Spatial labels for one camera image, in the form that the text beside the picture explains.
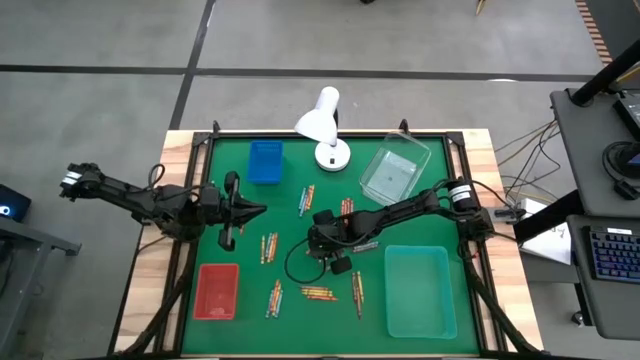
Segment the black device with light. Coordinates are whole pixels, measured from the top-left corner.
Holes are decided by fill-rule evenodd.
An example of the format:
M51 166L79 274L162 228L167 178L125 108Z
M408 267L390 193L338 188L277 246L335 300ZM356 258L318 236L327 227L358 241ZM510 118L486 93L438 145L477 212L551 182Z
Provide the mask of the black device with light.
M22 222L31 205L31 199L6 185L0 184L0 216Z

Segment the grey side table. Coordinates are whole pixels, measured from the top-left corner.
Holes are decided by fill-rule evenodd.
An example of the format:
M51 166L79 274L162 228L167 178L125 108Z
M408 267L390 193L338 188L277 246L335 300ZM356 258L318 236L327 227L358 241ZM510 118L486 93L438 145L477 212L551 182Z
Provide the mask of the grey side table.
M54 249L77 256L81 245L0 217L0 240L13 245L9 277L0 274L0 360L10 352L47 258Z

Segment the black support beam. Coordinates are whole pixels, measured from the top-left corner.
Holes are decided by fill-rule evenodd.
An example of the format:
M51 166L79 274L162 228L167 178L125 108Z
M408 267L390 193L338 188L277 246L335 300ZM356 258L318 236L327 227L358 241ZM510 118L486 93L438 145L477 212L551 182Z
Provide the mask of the black support beam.
M521 245L566 221L569 215L582 215L584 208L578 190L556 200L546 208L520 220L514 226L516 242Z

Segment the black slanted pole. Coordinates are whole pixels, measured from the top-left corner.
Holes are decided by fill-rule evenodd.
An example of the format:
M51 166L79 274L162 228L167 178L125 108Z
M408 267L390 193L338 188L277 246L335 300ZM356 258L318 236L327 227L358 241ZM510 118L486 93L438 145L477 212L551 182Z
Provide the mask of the black slanted pole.
M577 106L586 106L598 93L608 88L611 83L625 74L639 61L640 38L581 88L573 93L568 91L571 102Z

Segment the grey keyboard desk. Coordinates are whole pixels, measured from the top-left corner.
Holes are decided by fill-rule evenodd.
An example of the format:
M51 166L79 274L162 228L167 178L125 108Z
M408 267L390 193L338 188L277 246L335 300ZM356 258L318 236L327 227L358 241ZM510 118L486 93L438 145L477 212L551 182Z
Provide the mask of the grey keyboard desk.
M587 228L611 227L640 232L640 221L570 215L567 217L577 268L584 321L604 338L640 341L640 284L592 277Z

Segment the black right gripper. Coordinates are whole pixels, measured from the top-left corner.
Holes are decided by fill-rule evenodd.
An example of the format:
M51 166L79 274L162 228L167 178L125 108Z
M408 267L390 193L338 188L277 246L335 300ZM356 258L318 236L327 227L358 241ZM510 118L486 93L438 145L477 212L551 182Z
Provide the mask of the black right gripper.
M334 275L352 269L352 262L345 254L347 248L353 246L348 237L347 225L341 217L336 217L331 210L323 210L313 215L313 224L307 233L308 255L329 262Z

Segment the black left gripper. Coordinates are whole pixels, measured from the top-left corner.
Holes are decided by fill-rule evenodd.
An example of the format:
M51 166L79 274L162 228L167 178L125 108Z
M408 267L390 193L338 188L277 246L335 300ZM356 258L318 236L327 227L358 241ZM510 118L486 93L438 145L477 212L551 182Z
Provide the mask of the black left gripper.
M235 171L230 171L224 179L224 190L227 196L224 197L220 189L212 183L205 184L200 189L199 205L202 211L203 222L208 226L222 224L223 228L219 232L218 244L225 251L235 249L235 240L232 237L233 218L235 200L239 189L239 175ZM238 198L237 225L244 226L246 223L261 215L267 210L267 206L249 201L244 197Z

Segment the black backlit keyboard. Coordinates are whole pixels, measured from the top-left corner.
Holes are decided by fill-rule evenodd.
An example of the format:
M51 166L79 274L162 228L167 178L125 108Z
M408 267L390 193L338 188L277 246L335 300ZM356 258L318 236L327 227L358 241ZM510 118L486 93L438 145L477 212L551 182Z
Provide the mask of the black backlit keyboard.
M587 234L594 279L640 284L640 232L591 226Z

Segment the clear plastic container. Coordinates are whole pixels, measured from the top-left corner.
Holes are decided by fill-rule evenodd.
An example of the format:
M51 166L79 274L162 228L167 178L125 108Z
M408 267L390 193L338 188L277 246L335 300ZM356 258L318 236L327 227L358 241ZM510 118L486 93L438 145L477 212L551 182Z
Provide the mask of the clear plastic container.
M430 148L414 137L388 133L359 179L363 195L383 206L407 199L430 157Z

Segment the black laptop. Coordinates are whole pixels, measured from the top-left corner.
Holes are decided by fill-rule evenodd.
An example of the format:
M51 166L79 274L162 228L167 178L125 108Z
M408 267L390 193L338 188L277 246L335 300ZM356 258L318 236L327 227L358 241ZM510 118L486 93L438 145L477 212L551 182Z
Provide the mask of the black laptop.
M620 94L613 105L631 136L640 142L640 97Z

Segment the teal plastic bin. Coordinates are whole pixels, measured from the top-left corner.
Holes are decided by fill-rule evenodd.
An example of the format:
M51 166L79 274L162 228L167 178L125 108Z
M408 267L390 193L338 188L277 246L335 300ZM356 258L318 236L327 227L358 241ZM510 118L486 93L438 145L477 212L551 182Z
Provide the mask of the teal plastic bin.
M385 249L387 330L394 338L457 336L448 252L441 246Z

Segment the red plastic bin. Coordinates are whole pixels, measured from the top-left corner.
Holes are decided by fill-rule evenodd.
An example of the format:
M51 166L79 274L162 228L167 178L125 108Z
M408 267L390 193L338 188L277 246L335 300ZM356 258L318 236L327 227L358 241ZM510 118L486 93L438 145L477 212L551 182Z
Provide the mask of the red plastic bin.
M195 320L233 320L238 296L239 265L203 264L199 268L193 306Z

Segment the black aluminium table frame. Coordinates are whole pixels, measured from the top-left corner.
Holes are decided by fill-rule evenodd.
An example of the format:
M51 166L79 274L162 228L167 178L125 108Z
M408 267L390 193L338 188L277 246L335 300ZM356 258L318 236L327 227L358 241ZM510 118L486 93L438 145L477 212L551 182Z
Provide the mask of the black aluminium table frame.
M457 176L465 175L485 182L486 189L479 193L481 203L490 207L497 205L494 194L501 189L502 183L488 130L415 129L412 134L416 138L442 136L450 159L450 170ZM205 170L213 164L213 145L217 140L295 136L292 130L170 130L165 137L161 160L170 181L200 182ZM474 261L477 273L523 337L534 347L542 348L533 302L515 242L503 237L480 244L477 249L479 255ZM195 253L187 245L166 245L159 251L135 256L107 351L109 355L124 360L125 350L151 322L161 307L163 297L186 270L187 260ZM470 301L479 346L475 356L490 360L525 360L524 355L516 352L480 296L473 294ZM158 336L143 352L143 358L183 357L181 346L185 316L186 299L180 297L165 318Z

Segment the white desk lamp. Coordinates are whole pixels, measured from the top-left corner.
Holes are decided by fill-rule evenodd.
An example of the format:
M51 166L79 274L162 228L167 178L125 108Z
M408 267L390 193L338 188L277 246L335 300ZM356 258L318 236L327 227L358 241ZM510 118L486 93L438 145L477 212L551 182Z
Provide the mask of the white desk lamp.
M350 161L348 144L338 137L339 91L332 86L324 87L313 109L305 113L294 126L294 130L317 142L314 158L317 165L328 172L343 170Z

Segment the grey equipment cart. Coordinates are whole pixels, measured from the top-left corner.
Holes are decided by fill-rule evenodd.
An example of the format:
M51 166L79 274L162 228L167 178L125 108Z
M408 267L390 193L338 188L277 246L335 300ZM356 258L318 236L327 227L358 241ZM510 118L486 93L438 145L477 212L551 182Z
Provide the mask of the grey equipment cart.
M633 139L613 108L616 100L615 96L598 95L590 105L580 107L566 91L550 94L584 212L602 217L638 218L640 199L625 200L618 195L614 180L601 162L603 150L609 144Z

